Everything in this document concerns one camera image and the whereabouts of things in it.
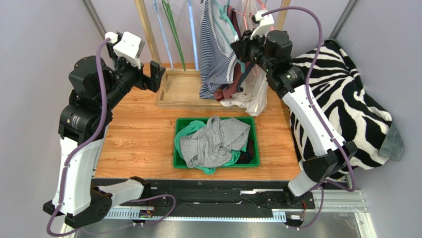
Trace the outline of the blue white striped tank top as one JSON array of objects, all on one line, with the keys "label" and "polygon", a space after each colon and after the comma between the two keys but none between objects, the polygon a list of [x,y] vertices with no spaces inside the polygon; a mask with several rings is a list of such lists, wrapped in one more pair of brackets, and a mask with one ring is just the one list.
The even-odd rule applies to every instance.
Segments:
[{"label": "blue white striped tank top", "polygon": [[199,42],[201,99],[214,99],[214,92],[222,85],[233,82],[231,73],[237,58],[227,40],[233,41],[234,37],[226,23],[219,18],[218,8],[211,0],[204,1]]}]

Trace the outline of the green tank top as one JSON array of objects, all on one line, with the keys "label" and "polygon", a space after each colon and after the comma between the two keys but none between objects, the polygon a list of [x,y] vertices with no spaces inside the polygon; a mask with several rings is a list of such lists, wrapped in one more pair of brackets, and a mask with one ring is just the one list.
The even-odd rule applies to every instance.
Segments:
[{"label": "green tank top", "polygon": [[[181,153],[180,138],[183,136],[190,136],[204,126],[206,126],[206,124],[203,121],[194,120],[176,134],[175,139],[174,139],[174,145],[175,145],[176,151],[179,153],[180,157],[182,158],[182,161],[184,161],[184,157]],[[247,144],[245,144],[239,151],[231,150],[231,155],[232,155],[231,159],[227,161],[225,164],[222,164],[221,167],[228,167],[228,166],[232,166],[236,164],[241,156],[241,153],[246,152],[246,149],[247,149]],[[202,170],[206,175],[212,175],[216,171],[216,167],[195,166],[195,168]]]}]

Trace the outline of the green plastic hanger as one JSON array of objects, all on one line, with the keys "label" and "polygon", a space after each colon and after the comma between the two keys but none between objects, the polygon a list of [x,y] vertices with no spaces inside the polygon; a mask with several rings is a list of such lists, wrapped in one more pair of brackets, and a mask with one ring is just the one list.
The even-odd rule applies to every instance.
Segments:
[{"label": "green plastic hanger", "polygon": [[172,14],[171,6],[170,6],[168,0],[162,0],[161,4],[163,6],[164,13],[166,15],[170,29],[172,31],[173,38],[175,40],[175,44],[176,44],[176,47],[177,47],[177,50],[178,50],[178,53],[179,53],[179,56],[180,56],[180,59],[181,59],[181,64],[182,64],[183,70],[186,71],[186,63],[185,63],[181,43],[180,43],[180,40],[179,40],[179,37],[178,37],[177,28],[176,28],[176,24],[175,24],[173,14]]}]

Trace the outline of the light blue plastic hanger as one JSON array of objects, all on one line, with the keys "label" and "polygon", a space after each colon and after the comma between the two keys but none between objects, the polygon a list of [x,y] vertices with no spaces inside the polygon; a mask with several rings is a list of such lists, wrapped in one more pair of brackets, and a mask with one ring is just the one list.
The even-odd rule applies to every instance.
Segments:
[{"label": "light blue plastic hanger", "polygon": [[199,71],[199,56],[198,56],[198,49],[197,49],[197,40],[196,40],[196,29],[195,29],[195,19],[193,14],[193,5],[191,0],[187,0],[188,3],[188,11],[189,11],[189,20],[190,20],[190,27],[191,27],[191,37],[192,37],[192,46],[193,46],[193,53],[194,53],[194,62],[195,62],[195,70]]}]

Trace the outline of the grey tank top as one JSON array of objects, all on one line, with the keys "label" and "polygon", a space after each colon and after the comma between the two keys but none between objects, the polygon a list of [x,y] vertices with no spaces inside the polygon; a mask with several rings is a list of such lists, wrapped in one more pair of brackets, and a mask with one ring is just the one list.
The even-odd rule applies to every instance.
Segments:
[{"label": "grey tank top", "polygon": [[231,159],[231,150],[247,143],[249,131],[250,126],[236,118],[214,116],[194,134],[180,138],[181,153],[189,168],[218,168]]}]

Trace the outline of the navy tank top maroon trim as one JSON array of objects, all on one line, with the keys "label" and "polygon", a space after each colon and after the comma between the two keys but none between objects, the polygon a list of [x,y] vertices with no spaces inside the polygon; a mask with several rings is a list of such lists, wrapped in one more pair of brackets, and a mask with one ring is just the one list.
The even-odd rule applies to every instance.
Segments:
[{"label": "navy tank top maroon trim", "polygon": [[240,155],[235,164],[249,164],[253,160],[255,156],[254,143],[254,140],[248,140],[246,148],[239,151]]}]

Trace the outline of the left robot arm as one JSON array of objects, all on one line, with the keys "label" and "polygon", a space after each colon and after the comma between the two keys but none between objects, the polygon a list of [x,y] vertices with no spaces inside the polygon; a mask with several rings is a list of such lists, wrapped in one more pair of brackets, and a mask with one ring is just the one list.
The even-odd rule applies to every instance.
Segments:
[{"label": "left robot arm", "polygon": [[113,184],[91,184],[96,161],[101,154],[106,127],[116,105],[137,87],[157,92],[165,68],[150,63],[150,74],[116,59],[116,69],[95,56],[80,59],[69,74],[73,90],[59,119],[61,170],[54,199],[43,210],[63,215],[65,223],[79,229],[101,221],[120,204],[151,196],[151,185],[139,177]]}]

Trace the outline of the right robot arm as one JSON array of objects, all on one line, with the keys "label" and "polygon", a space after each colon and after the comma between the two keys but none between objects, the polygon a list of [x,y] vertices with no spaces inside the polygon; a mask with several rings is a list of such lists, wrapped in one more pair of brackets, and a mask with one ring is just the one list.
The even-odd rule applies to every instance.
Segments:
[{"label": "right robot arm", "polygon": [[291,63],[292,42],[286,31],[273,30],[253,36],[247,30],[230,44],[237,59],[253,62],[266,73],[270,88],[289,107],[304,129],[314,156],[303,162],[302,171],[284,187],[291,197],[301,198],[317,184],[344,168],[357,152],[331,125],[313,96],[303,72]]}]

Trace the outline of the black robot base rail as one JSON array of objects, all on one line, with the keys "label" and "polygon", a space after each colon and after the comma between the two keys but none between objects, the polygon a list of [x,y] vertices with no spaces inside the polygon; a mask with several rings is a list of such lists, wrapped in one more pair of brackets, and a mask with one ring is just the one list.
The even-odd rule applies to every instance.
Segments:
[{"label": "black robot base rail", "polygon": [[152,201],[125,202],[106,218],[134,222],[173,221],[286,222],[318,210],[318,191],[293,198],[285,181],[149,179]]}]

